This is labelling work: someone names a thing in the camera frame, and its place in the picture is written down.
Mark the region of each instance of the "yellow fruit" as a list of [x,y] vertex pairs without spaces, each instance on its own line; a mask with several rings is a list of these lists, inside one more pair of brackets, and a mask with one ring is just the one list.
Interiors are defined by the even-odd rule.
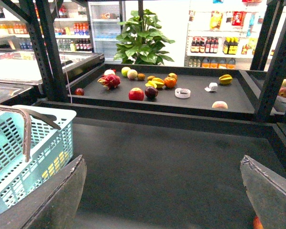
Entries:
[[156,78],[156,77],[153,76],[153,75],[150,75],[150,76],[147,77],[147,80],[152,80],[153,78]]
[[150,87],[151,86],[151,87],[157,88],[157,85],[154,82],[150,81],[150,80],[145,84],[145,86],[146,87]]
[[160,79],[160,78],[153,78],[152,81],[156,81],[156,82],[160,82],[164,84],[163,79]]
[[230,84],[232,82],[232,80],[233,80],[232,76],[230,76],[228,74],[219,77],[219,82],[221,84]]
[[155,83],[157,85],[157,88],[163,88],[164,83],[159,82],[159,81],[152,81],[153,83]]

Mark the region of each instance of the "dragon fruit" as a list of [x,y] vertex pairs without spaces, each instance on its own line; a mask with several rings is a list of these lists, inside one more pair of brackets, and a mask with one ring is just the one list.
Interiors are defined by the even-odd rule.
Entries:
[[121,83],[120,77],[113,74],[104,75],[97,82],[107,87],[107,90],[116,88]]

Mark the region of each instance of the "basket handle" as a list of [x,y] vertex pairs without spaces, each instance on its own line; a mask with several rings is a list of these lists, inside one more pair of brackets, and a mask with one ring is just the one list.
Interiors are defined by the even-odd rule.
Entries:
[[11,106],[0,105],[0,112],[10,112],[20,114],[24,120],[24,134],[23,134],[23,154],[25,155],[25,162],[30,160],[31,151],[31,126],[32,121],[29,113],[25,112],[21,108],[15,108]]
[[0,112],[10,112],[20,114],[24,120],[24,134],[23,134],[23,154],[25,155],[25,162],[30,160],[31,151],[31,126],[32,121],[30,115],[38,118],[55,129],[61,130],[60,126],[50,120],[43,114],[25,108],[16,108],[11,106],[0,105]]

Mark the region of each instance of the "white tape roll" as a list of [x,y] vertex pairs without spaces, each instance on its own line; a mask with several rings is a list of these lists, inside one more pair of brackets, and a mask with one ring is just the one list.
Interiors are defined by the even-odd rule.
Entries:
[[207,92],[216,92],[218,88],[217,83],[210,83],[208,87],[205,88]]
[[187,99],[191,96],[191,91],[189,89],[177,88],[175,90],[175,95],[178,98]]

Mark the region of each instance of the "red packaged food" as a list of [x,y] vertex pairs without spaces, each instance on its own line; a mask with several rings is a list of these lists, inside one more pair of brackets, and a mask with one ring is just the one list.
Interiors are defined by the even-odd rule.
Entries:
[[262,2],[262,0],[243,0],[243,2],[260,3],[260,2]]
[[235,11],[233,13],[232,25],[233,26],[243,26],[245,15],[246,15],[246,12],[244,12],[244,11]]

